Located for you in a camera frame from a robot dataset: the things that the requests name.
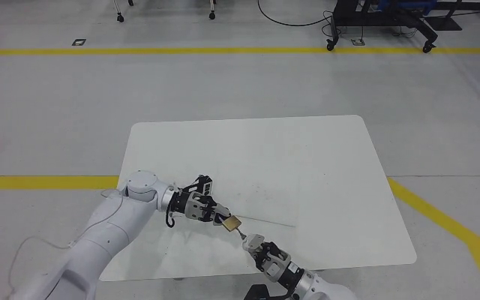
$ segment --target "black cable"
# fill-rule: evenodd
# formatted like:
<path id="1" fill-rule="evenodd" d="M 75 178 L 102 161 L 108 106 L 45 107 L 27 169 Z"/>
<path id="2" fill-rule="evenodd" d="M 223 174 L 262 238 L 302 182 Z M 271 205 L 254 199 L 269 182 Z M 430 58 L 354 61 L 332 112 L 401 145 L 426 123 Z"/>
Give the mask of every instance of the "black cable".
<path id="1" fill-rule="evenodd" d="M 175 226 L 175 220 L 172 218 L 172 223 L 169 222 L 169 215 L 170 215 L 170 208 L 172 206 L 172 200 L 168 202 L 168 206 L 166 207 L 166 212 L 165 212 L 165 223 L 169 228 L 173 228 Z"/>
<path id="2" fill-rule="evenodd" d="M 328 24 L 325 24 L 323 27 L 322 27 L 322 33 L 323 35 L 325 35 L 326 37 L 329 37 L 329 38 L 332 38 L 331 35 L 325 33 L 325 31 L 323 30 L 326 26 L 330 26 L 331 23 L 329 21 L 329 18 L 332 17 L 332 16 L 325 16 L 325 13 L 330 13 L 332 16 L 333 16 L 333 11 L 330 11 L 330 10 L 324 10 L 323 11 L 323 18 L 327 21 Z M 342 31 L 340 29 L 337 28 L 337 35 L 341 35 L 342 34 Z"/>
<path id="3" fill-rule="evenodd" d="M 319 19 L 318 21 L 315 21 L 315 22 L 312 22 L 312 23 L 306 23 L 306 24 L 289 24 L 289 23 L 284 23 L 284 22 L 280 22 L 280 21 L 277 21 L 275 19 L 272 19 L 270 16 L 267 16 L 264 12 L 263 12 L 263 9 L 262 7 L 260 6 L 260 0 L 256 0 L 256 3 L 258 4 L 258 8 L 260 9 L 260 13 L 262 13 L 262 15 L 269 19 L 270 21 L 274 22 L 274 23 L 277 23 L 277 24 L 280 24 L 280 25 L 285 25 L 285 26 L 292 26 L 292 27 L 305 27 L 305 26 L 312 26 L 312 25 L 315 25 L 315 24 L 318 24 L 318 23 L 321 23 L 325 20 L 327 20 L 329 17 L 326 17 L 326 18 L 323 18 L 323 19 Z"/>

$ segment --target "brass padlock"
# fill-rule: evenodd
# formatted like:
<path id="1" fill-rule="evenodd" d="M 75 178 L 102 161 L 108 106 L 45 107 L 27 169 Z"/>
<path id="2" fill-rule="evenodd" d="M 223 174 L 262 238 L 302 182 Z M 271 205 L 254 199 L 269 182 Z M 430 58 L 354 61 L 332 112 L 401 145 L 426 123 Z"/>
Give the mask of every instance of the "brass padlock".
<path id="1" fill-rule="evenodd" d="M 222 222 L 223 227 L 225 227 L 226 230 L 228 230 L 230 233 L 233 230 L 236 230 L 237 228 L 242 225 L 242 222 L 234 215 L 228 217 L 226 220 Z"/>

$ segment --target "concrete floor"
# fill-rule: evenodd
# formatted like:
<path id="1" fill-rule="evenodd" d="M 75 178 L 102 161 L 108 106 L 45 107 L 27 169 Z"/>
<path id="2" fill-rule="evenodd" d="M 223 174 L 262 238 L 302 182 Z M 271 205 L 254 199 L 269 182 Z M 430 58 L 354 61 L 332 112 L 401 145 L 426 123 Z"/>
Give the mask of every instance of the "concrete floor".
<path id="1" fill-rule="evenodd" d="M 0 48 L 324 47 L 321 25 L 289 28 L 254 0 L 209 3 L 0 0 Z M 284 22 L 318 20 L 335 2 L 262 0 Z M 480 47 L 478 15 L 439 47 Z M 339 47 L 358 37 L 349 28 Z M 420 47 L 424 38 L 366 29 L 367 47 Z M 131 125 L 201 119 L 357 114 L 387 176 L 480 233 L 480 58 L 421 54 L 0 56 L 0 175 L 117 175 Z M 68 243 L 98 203 L 93 190 L 0 190 L 0 291 L 27 236 Z M 465 244 L 398 201 L 418 254 L 413 265 L 328 270 L 360 299 L 477 299 L 480 273 Z M 59 253 L 26 244 L 18 286 Z M 97 299 L 243 299 L 260 274 L 99 283 Z M 270 285 L 274 294 L 282 291 Z"/>

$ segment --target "yellow floor line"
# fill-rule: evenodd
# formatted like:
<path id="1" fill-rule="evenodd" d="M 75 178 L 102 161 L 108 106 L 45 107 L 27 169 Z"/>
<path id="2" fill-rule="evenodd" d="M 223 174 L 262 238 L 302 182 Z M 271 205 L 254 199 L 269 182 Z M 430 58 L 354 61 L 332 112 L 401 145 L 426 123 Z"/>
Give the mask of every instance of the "yellow floor line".
<path id="1" fill-rule="evenodd" d="M 480 236 L 476 235 L 472 230 L 458 223 L 435 206 L 423 200 L 421 197 L 407 190 L 392 178 L 388 178 L 388 183 L 390 184 L 391 191 L 398 199 L 404 201 L 409 206 L 412 206 L 417 212 L 420 212 L 438 226 L 464 242 L 466 246 L 468 246 L 478 269 L 480 269 Z"/>
<path id="2" fill-rule="evenodd" d="M 0 176 L 0 190 L 102 190 L 115 188 L 118 176 Z M 464 242 L 480 269 L 480 237 L 410 190 L 388 178 L 400 200 Z"/>
<path id="3" fill-rule="evenodd" d="M 341 54 L 423 54 L 421 47 L 206 47 L 206 48 L 57 48 L 0 49 L 0 56 L 117 56 L 161 54 L 276 54 L 276 53 L 341 53 Z M 430 54 L 480 54 L 480 47 L 435 48 Z"/>
<path id="4" fill-rule="evenodd" d="M 0 190 L 104 190 L 118 176 L 0 176 Z"/>

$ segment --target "white cable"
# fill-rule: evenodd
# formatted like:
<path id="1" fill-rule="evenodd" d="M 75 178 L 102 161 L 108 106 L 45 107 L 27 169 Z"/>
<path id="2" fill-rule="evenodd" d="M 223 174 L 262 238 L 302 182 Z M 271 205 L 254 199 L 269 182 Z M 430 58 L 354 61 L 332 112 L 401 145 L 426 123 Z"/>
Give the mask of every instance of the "white cable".
<path id="1" fill-rule="evenodd" d="M 113 217 L 114 214 L 116 214 L 119 209 L 122 207 L 123 205 L 123 195 L 122 193 L 120 192 L 120 190 L 116 190 L 116 189 L 108 189 L 108 190 L 102 190 L 100 192 L 100 195 L 102 195 L 103 197 L 107 198 L 110 193 L 108 195 L 105 195 L 104 192 L 105 191 L 117 191 L 120 196 L 121 196 L 121 201 L 120 201 L 120 205 L 117 207 L 117 209 L 112 213 L 110 214 L 110 216 L 108 217 L 105 217 L 104 219 L 102 220 L 99 220 L 98 222 L 95 222 L 93 223 L 92 225 L 88 226 L 87 228 L 85 228 L 85 230 L 83 230 L 82 233 L 80 233 L 80 235 L 78 235 L 77 238 L 75 238 L 75 240 L 71 241 L 67 246 L 58 246 L 57 244 L 53 244 L 51 241 L 47 241 L 46 239 L 44 238 L 41 238 L 39 236 L 36 236 L 36 235 L 32 235 L 32 236 L 29 236 L 28 238 L 24 239 L 21 243 L 20 243 L 20 246 L 16 249 L 15 251 L 15 256 L 13 257 L 13 260 L 12 260 L 12 263 L 10 264 L 10 268 L 8 269 L 8 286 L 10 287 L 10 293 L 4 297 L 5 300 L 8 300 L 14 293 L 15 293 L 15 286 L 12 284 L 12 271 L 14 270 L 14 266 L 15 266 L 15 262 L 17 261 L 17 257 L 18 257 L 18 254 L 20 253 L 20 249 L 22 249 L 23 245 L 30 239 L 37 239 L 47 245 L 49 245 L 50 247 L 52 248 L 55 248 L 55 249 L 61 249 L 61 250 L 65 250 L 65 249 L 69 249 L 69 248 L 72 248 L 81 238 L 82 236 L 90 229 L 92 228 L 93 226 L 95 225 L 98 225 L 108 219 L 110 219 L 111 217 Z"/>

